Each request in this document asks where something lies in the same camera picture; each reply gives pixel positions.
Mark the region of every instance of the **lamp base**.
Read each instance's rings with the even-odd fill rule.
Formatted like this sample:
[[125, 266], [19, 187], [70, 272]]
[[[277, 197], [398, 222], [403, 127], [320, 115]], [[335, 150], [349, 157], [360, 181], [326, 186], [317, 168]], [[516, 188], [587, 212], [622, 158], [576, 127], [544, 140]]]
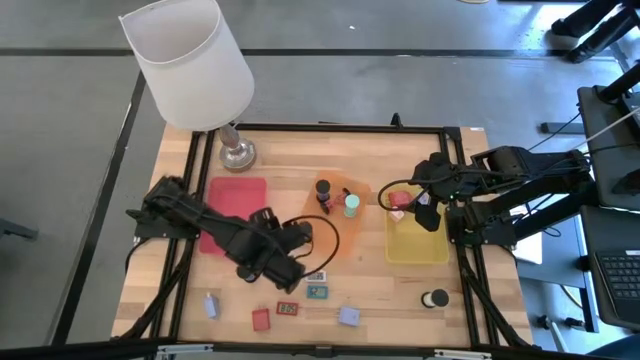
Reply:
[[231, 172], [249, 170], [256, 162], [256, 147], [253, 142], [241, 138], [237, 144], [233, 149], [226, 145], [220, 149], [220, 160], [225, 169]]

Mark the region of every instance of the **red block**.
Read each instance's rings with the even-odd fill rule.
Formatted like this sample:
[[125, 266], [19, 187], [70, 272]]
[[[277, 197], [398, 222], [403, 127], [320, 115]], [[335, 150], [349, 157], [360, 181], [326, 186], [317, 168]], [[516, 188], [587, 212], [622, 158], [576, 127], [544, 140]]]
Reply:
[[278, 301], [276, 305], [276, 314], [278, 315], [298, 315], [298, 304]]
[[271, 328], [269, 323], [269, 309], [258, 309], [251, 313], [253, 331], [266, 331]]
[[413, 198], [407, 191], [394, 191], [389, 193], [389, 202], [391, 203], [391, 207], [403, 209], [409, 205], [411, 200], [413, 200]]

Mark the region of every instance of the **wooden tabletop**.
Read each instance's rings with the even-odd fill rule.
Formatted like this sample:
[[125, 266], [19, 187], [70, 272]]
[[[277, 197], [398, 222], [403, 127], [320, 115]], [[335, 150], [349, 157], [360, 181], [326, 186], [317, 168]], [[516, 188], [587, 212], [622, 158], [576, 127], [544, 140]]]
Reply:
[[[481, 128], [462, 128], [465, 154], [487, 150]], [[179, 338], [199, 341], [232, 341], [286, 344], [468, 346], [469, 338], [455, 249], [443, 265], [396, 265], [384, 255], [384, 210], [376, 205], [375, 192], [386, 183], [410, 178], [414, 166], [439, 151], [435, 135], [326, 132], [244, 131], [258, 150], [252, 169], [241, 174], [224, 170], [214, 142], [209, 179], [214, 176], [263, 177], [267, 182], [267, 205], [281, 222], [301, 215], [309, 189], [319, 170], [341, 171], [368, 183], [372, 194], [366, 216], [351, 255], [335, 259], [327, 267], [330, 295], [327, 300], [306, 298], [306, 283], [290, 295], [276, 290], [265, 278], [247, 284], [235, 274], [235, 265], [221, 257], [194, 252]], [[191, 139], [190, 132], [167, 126], [151, 179], [181, 175]], [[450, 144], [452, 156], [455, 155]], [[194, 182], [198, 169], [195, 169]], [[151, 240], [131, 259], [125, 279], [113, 335], [125, 332], [155, 296], [167, 249], [167, 240]], [[498, 308], [521, 337], [531, 341], [518, 274], [510, 254], [485, 246], [491, 295]], [[304, 258], [308, 268], [324, 255]], [[450, 296], [445, 308], [428, 310], [420, 295], [442, 288]], [[207, 292], [218, 297], [221, 316], [207, 318], [203, 301]], [[297, 316], [275, 314], [278, 301], [297, 302]], [[173, 300], [165, 311], [161, 334], [168, 332]], [[338, 324], [341, 306], [360, 309], [360, 326]], [[254, 332], [251, 312], [270, 309], [271, 329]], [[481, 339], [487, 341], [482, 307], [476, 301]]]

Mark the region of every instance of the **silver lamp base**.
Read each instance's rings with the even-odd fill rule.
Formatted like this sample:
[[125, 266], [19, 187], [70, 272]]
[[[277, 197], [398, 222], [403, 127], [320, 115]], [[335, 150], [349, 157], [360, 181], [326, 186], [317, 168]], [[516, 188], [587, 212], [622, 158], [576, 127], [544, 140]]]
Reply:
[[256, 147], [250, 140], [240, 138], [231, 125], [220, 128], [220, 160], [224, 167], [232, 172], [249, 170], [256, 162]]

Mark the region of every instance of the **small toy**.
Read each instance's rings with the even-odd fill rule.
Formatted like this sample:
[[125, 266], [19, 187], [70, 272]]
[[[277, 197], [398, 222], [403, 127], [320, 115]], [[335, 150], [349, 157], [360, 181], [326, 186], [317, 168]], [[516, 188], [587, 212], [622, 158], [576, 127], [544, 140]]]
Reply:
[[341, 307], [338, 322], [340, 322], [340, 324], [349, 326], [360, 325], [360, 310], [348, 306]]
[[404, 211], [400, 211], [400, 210], [390, 211], [389, 212], [389, 217], [394, 222], [399, 222], [404, 217]]
[[322, 285], [309, 285], [307, 287], [307, 298], [326, 299], [329, 297], [329, 288]]
[[304, 279], [307, 282], [327, 282], [327, 272], [324, 270], [320, 270], [317, 273], [313, 273]]
[[207, 296], [204, 298], [204, 309], [207, 311], [209, 319], [217, 319], [218, 315], [220, 315], [218, 298], [211, 295], [211, 293], [207, 293]]
[[354, 217], [356, 216], [356, 210], [360, 205], [360, 198], [357, 195], [349, 195], [346, 199], [344, 199], [344, 216], [346, 217]]
[[253, 321], [253, 331], [266, 331], [271, 328], [269, 309], [253, 310], [251, 319]]
[[422, 196], [420, 196], [420, 198], [418, 199], [418, 203], [422, 205], [429, 205], [429, 194], [422, 194]]
[[276, 314], [296, 316], [298, 315], [298, 304], [278, 301], [278, 305], [276, 306]]
[[391, 207], [404, 209], [411, 203], [411, 194], [408, 191], [393, 191], [389, 193], [389, 202], [391, 203]]
[[436, 289], [432, 292], [427, 291], [422, 294], [420, 302], [422, 302], [422, 305], [427, 309], [433, 309], [436, 306], [445, 307], [449, 303], [449, 294], [442, 289]]

